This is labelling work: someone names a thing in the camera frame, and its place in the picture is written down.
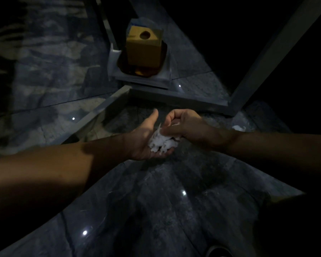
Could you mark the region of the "person's right hand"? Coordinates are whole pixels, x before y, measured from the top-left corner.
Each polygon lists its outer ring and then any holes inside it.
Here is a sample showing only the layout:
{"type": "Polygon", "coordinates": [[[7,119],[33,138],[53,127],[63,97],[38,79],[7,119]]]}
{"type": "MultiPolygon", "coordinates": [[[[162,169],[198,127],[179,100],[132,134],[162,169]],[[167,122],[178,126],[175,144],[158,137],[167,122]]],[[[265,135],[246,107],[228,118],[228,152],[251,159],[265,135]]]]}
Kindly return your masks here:
{"type": "Polygon", "coordinates": [[[184,125],[187,135],[183,138],[205,150],[219,151],[230,139],[228,130],[209,125],[191,109],[169,112],[162,127],[171,125],[184,125]]]}

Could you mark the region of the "person's left hand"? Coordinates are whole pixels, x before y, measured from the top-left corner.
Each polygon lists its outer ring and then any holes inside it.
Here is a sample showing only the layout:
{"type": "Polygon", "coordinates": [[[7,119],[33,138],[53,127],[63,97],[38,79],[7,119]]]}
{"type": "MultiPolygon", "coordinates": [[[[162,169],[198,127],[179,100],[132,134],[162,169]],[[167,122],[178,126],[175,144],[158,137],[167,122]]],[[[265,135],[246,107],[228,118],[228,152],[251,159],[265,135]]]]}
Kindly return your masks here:
{"type": "Polygon", "coordinates": [[[175,148],[170,148],[166,153],[151,152],[148,142],[154,131],[146,128],[146,119],[139,127],[123,135],[124,159],[125,160],[148,160],[152,158],[166,158],[171,155],[175,148]]]}

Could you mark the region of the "pile of white paper scraps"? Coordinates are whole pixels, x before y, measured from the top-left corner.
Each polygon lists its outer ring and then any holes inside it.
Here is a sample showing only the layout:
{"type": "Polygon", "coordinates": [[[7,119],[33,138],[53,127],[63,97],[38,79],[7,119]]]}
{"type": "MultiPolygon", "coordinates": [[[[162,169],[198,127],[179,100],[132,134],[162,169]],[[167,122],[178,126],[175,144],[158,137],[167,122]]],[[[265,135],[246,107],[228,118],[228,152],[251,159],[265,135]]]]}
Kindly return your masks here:
{"type": "Polygon", "coordinates": [[[159,152],[160,155],[166,153],[170,148],[176,148],[181,140],[181,137],[164,136],[160,133],[161,124],[153,133],[148,142],[148,147],[151,152],[159,152]]]}

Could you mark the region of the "person's left forearm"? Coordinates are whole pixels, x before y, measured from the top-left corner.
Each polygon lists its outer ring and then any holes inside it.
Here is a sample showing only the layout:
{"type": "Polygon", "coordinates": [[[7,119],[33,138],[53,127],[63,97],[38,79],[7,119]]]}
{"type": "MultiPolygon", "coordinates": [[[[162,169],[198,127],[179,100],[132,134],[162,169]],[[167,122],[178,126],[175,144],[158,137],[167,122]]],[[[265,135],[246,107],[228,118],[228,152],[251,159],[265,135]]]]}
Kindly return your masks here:
{"type": "Polygon", "coordinates": [[[130,133],[0,158],[0,251],[48,222],[129,158],[130,133]]]}

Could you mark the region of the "person's right forearm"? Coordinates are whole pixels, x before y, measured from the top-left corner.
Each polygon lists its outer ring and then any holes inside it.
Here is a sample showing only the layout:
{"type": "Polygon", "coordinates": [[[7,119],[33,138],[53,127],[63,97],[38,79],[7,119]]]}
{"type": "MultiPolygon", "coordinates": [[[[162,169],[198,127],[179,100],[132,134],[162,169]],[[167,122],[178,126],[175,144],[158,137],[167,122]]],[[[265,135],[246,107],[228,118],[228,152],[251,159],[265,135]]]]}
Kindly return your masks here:
{"type": "Polygon", "coordinates": [[[321,135],[230,132],[222,153],[305,193],[321,193],[321,135]]]}

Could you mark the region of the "white trash bin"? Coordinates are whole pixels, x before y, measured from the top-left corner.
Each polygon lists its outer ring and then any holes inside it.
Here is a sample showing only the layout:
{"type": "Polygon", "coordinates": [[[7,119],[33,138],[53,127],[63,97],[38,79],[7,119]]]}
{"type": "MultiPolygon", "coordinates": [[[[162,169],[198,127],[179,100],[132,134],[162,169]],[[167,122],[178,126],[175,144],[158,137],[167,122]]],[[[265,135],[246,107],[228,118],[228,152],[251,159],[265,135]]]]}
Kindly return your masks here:
{"type": "Polygon", "coordinates": [[[107,62],[108,79],[168,89],[172,80],[170,58],[171,51],[163,41],[159,68],[132,66],[128,64],[126,48],[115,50],[111,43],[107,62]]]}

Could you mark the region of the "yellow cardboard box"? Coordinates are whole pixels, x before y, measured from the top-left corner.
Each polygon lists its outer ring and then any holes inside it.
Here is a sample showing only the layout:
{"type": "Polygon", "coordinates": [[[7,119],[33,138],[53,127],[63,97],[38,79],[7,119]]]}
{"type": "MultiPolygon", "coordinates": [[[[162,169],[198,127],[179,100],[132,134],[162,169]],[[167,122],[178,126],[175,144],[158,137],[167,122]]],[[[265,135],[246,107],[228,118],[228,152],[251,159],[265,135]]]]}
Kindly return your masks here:
{"type": "Polygon", "coordinates": [[[161,63],[163,30],[131,26],[126,38],[128,64],[158,68],[161,63]]]}

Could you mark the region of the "person's shoe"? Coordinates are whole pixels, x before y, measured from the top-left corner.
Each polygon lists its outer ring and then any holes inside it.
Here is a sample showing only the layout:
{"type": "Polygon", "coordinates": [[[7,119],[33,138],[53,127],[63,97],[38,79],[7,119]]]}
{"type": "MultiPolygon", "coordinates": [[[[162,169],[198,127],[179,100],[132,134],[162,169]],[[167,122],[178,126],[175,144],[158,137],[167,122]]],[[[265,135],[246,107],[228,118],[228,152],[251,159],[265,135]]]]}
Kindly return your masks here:
{"type": "Polygon", "coordinates": [[[212,245],[206,251],[205,257],[233,257],[233,255],[225,246],[212,245]]]}

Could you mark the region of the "grey metal frame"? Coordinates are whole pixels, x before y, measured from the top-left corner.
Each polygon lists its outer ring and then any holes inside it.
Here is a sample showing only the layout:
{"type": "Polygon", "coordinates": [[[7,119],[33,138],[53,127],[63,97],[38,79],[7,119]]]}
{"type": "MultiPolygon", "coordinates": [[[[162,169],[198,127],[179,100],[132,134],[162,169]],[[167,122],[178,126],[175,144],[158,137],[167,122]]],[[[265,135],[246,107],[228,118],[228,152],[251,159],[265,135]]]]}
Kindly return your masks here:
{"type": "Polygon", "coordinates": [[[229,101],[154,87],[125,85],[75,123],[65,134],[52,141],[50,145],[67,143],[71,137],[75,136],[78,139],[82,139],[95,124],[102,122],[123,109],[130,98],[151,100],[199,111],[210,111],[234,116],[320,15],[321,0],[303,0],[281,30],[270,38],[243,80],[235,89],[229,101]]]}

